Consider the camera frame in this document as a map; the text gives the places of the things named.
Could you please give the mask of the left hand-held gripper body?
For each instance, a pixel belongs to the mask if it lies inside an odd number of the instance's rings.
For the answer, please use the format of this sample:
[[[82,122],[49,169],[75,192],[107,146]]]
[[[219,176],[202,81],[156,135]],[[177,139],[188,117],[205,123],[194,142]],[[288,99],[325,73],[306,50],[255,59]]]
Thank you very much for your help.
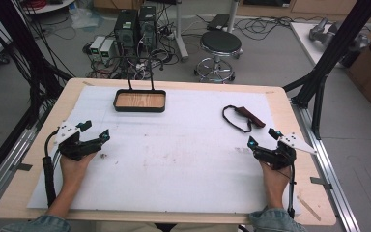
[[[72,160],[81,160],[101,149],[103,142],[99,138],[81,141],[80,134],[81,131],[76,126],[63,121],[57,130],[54,144],[63,156]]]

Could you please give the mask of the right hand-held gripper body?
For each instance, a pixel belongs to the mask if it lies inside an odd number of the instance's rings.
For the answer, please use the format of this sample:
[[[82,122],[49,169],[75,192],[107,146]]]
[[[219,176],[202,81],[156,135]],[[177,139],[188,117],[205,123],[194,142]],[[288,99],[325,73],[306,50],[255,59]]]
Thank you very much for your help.
[[[261,147],[254,151],[254,158],[269,163],[274,170],[292,166],[297,158],[296,150],[316,155],[317,150],[298,137],[294,132],[283,135],[276,140],[276,148]]]

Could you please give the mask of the dark red case with strap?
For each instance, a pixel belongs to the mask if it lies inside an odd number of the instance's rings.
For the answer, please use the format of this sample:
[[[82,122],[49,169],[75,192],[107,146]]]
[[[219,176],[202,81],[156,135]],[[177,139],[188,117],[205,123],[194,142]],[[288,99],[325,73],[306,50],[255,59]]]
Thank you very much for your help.
[[[225,115],[225,111],[227,109],[232,108],[237,114],[240,116],[243,116],[247,119],[247,129],[244,130],[243,128],[238,127],[237,125],[233,124]],[[246,109],[244,106],[236,107],[234,105],[226,105],[222,109],[222,118],[233,128],[237,129],[238,131],[248,133],[252,131],[252,126],[255,126],[256,128],[262,129],[266,124],[260,120],[258,117],[256,117],[253,113],[251,113],[248,109]]]

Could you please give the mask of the black tray with wooden bottom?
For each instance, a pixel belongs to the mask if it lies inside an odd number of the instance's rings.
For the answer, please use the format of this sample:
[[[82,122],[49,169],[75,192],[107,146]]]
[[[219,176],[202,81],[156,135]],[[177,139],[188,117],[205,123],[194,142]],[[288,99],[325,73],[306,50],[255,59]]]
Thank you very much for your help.
[[[128,78],[128,88],[119,89],[114,98],[113,107],[118,112],[152,112],[161,113],[166,106],[166,92],[155,88],[152,58],[146,58],[146,67],[150,72],[151,87],[134,89]]]

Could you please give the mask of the person's left hand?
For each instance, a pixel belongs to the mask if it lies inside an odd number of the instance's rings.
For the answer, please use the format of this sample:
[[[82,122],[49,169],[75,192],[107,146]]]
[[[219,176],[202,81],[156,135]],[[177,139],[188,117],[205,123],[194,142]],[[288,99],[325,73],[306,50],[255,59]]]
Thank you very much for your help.
[[[85,177],[86,170],[96,154],[84,156],[81,160],[61,157],[61,170],[63,176],[62,190],[78,191]]]

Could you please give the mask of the person's right hand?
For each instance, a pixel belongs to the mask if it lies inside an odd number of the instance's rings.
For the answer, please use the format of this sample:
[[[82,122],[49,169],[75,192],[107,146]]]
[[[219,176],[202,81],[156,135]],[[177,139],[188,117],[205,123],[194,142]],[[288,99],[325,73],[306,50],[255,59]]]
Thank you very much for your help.
[[[260,162],[260,165],[263,170],[266,195],[270,198],[281,198],[291,180],[291,168],[284,167],[274,170],[270,164],[263,161]]]

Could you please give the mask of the grey tape strip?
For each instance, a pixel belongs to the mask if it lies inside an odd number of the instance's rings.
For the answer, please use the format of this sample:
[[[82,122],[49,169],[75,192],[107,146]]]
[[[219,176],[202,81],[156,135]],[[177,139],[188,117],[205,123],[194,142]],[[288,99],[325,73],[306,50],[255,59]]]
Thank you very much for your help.
[[[32,167],[33,165],[31,164],[18,163],[18,164],[11,165],[10,170],[11,171],[17,171],[17,170],[30,171]]]
[[[332,184],[328,183],[325,179],[322,178],[311,177],[310,182],[312,184],[323,186],[325,190],[332,189]]]

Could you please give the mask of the right denim sleeve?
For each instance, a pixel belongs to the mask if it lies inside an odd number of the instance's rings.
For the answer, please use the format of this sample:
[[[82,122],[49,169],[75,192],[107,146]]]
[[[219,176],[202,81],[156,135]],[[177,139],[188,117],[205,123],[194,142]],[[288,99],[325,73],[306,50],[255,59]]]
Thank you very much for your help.
[[[287,211],[280,208],[252,212],[248,218],[255,232],[307,232],[303,225],[297,223]]]

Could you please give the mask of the denim sleeve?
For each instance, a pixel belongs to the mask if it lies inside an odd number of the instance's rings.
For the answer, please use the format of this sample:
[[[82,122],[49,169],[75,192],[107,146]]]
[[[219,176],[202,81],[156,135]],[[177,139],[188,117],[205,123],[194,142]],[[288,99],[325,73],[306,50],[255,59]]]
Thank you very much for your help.
[[[255,232],[307,232],[303,225],[297,223],[287,211],[280,208],[252,212],[248,218]]]
[[[43,215],[31,221],[5,225],[0,232],[71,232],[71,226],[61,217]]]

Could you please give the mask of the white foam mat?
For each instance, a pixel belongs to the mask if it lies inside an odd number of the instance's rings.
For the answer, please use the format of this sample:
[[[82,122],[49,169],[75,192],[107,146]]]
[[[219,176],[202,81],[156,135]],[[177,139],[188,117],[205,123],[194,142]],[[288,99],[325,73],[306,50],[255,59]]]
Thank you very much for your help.
[[[109,130],[92,159],[75,210],[245,214],[266,205],[261,167],[247,141],[273,149],[274,120],[264,93],[169,90],[162,113],[118,112],[114,87],[88,86],[68,118],[90,120],[82,140]],[[266,125],[243,133],[222,118],[226,105],[244,106]],[[247,129],[231,108],[226,117]]]

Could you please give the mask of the small white power box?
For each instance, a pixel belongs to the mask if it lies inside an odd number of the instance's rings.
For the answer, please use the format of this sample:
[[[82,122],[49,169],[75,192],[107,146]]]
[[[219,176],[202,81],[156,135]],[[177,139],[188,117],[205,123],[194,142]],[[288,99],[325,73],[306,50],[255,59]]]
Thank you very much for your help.
[[[100,62],[102,60],[100,55],[100,49],[102,47],[104,40],[105,36],[97,36],[89,47],[92,59],[94,61]]]
[[[101,60],[107,65],[111,58],[115,56],[115,46],[112,39],[105,39],[100,49]]]

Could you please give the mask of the left denim sleeve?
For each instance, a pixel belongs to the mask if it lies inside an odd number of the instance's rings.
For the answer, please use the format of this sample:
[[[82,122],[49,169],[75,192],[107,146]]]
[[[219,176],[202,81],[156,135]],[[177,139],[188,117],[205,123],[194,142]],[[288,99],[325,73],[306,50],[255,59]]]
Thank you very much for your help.
[[[71,226],[61,217],[43,215],[31,221],[5,225],[0,232],[71,232]]]

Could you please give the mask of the white floor board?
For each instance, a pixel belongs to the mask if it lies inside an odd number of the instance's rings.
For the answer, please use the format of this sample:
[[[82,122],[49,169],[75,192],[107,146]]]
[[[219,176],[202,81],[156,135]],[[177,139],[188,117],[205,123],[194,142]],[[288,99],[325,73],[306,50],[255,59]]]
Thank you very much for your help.
[[[325,41],[312,41],[309,38],[310,30],[316,26],[316,23],[291,22],[290,26],[308,58],[313,65],[316,65],[328,47]]]

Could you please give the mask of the black computer tower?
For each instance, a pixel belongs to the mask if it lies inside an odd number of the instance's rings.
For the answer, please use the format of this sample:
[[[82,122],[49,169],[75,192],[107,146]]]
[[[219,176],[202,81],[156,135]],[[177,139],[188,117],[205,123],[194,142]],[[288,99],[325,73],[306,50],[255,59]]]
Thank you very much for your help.
[[[142,42],[149,51],[157,48],[157,8],[155,6],[142,6],[139,12],[139,25]]]
[[[114,34],[121,54],[125,52],[136,54],[139,40],[138,26],[137,10],[123,9],[119,12],[114,26]]]

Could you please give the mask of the black round stool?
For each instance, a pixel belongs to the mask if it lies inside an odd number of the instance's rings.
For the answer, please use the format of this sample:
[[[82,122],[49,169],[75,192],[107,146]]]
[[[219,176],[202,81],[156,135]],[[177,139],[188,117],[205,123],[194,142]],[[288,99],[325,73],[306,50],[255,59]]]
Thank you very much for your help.
[[[242,42],[238,37],[224,31],[209,31],[202,35],[200,47],[210,54],[210,57],[202,59],[193,71],[201,82],[225,83],[235,79],[235,71],[224,57],[240,57]]]

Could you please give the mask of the clear plastic bag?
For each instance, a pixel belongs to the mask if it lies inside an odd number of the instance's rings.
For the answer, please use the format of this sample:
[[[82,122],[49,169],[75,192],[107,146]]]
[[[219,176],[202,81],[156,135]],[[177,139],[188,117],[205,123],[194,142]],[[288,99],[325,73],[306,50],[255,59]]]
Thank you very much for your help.
[[[103,23],[102,17],[90,9],[74,8],[69,9],[69,13],[71,27],[74,29],[99,27]]]

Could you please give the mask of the black flat power adapter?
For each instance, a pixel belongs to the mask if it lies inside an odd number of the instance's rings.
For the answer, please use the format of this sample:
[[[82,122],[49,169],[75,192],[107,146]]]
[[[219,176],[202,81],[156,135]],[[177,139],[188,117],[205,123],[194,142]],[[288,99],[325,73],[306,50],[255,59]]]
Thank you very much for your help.
[[[228,26],[229,15],[228,14],[217,14],[207,25],[207,29],[222,30]]]

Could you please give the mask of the grey metal desk leg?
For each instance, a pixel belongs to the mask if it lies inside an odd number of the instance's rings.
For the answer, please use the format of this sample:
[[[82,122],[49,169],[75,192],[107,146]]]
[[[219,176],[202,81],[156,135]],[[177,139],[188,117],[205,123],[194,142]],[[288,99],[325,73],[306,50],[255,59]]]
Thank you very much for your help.
[[[182,37],[182,0],[175,0],[176,2],[176,30],[174,31],[175,40],[179,49],[182,62],[186,62],[189,58],[186,50],[186,45]]]

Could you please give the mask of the aluminium rail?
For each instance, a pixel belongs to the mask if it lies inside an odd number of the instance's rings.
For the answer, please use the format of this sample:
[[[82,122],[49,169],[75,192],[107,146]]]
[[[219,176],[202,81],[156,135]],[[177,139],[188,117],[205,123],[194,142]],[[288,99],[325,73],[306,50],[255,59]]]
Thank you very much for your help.
[[[313,159],[316,162],[318,173],[322,178],[322,184],[333,207],[335,217],[340,221],[341,227],[345,232],[361,232],[357,219],[332,166],[325,145],[311,129],[311,113],[308,109],[299,108],[293,103],[291,103],[291,106],[300,124],[300,129],[305,140],[316,150]]]
[[[51,108],[41,108],[37,119],[31,120],[29,115],[31,108],[28,108],[4,140],[0,147],[0,192],[15,173],[15,171],[10,170],[11,165],[22,163],[50,111]]]

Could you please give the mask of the black metal frame stand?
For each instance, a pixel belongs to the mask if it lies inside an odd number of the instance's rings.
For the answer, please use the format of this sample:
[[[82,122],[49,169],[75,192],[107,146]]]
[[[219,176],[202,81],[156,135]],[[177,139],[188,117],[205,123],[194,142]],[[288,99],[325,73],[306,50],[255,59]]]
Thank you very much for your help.
[[[13,0],[0,0],[0,22],[12,39],[7,45],[0,36],[0,44],[14,60],[21,75],[30,86],[30,107],[26,111],[28,126],[40,121],[43,107],[50,111],[72,75],[48,62],[33,38],[27,23]]]
[[[320,121],[326,80],[370,18],[371,0],[357,0],[314,68],[304,77],[283,87],[285,92],[300,87],[300,91],[292,97],[293,104],[298,108],[307,109],[310,100],[314,99],[311,131],[318,140],[321,139]]]

